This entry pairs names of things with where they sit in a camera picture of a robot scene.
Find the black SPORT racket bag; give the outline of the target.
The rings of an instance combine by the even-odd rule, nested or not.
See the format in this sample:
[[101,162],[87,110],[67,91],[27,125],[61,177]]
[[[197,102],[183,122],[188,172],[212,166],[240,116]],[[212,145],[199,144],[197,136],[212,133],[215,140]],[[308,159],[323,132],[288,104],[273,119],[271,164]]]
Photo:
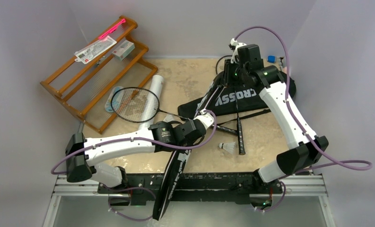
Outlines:
[[[202,98],[205,104],[201,104],[200,107],[197,109],[195,116],[199,114],[202,110],[209,110],[206,107],[211,103],[211,100],[217,97],[225,86],[221,85],[221,79],[223,76],[223,72],[219,73],[210,84],[205,96]],[[216,115],[214,114],[214,123],[213,125],[217,125]],[[165,168],[164,177],[162,183],[159,187],[159,191],[157,193],[157,197],[154,203],[154,208],[152,212],[152,218],[154,220],[159,221],[164,213],[166,212],[169,202],[172,199],[176,187],[178,185],[178,181],[180,176],[182,175],[186,163],[190,157],[190,154],[193,149],[198,148],[201,145],[209,142],[211,138],[208,138],[206,141],[199,142],[198,145],[193,146],[179,146],[172,145],[170,148],[172,149],[172,154],[168,160],[168,163]]]

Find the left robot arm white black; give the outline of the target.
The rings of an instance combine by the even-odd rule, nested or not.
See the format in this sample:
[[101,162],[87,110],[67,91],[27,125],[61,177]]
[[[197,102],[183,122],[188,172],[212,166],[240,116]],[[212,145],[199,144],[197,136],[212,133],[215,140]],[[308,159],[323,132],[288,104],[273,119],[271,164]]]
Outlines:
[[72,135],[65,149],[66,177],[70,183],[94,180],[123,193],[128,187],[123,167],[105,161],[139,153],[171,152],[166,174],[182,171],[191,150],[202,144],[214,119],[197,116],[179,125],[158,122],[135,132],[105,137],[86,138],[83,133]]

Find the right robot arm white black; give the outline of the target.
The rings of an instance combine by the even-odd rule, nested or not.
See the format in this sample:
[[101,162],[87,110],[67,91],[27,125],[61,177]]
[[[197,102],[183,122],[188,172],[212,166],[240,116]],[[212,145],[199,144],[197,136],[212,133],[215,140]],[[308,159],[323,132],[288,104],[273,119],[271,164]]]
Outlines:
[[329,142],[302,117],[288,92],[290,80],[276,66],[264,66],[258,45],[233,43],[229,48],[233,54],[224,66],[226,84],[252,88],[273,113],[287,141],[288,151],[253,173],[253,188],[264,192],[272,181],[317,163]]

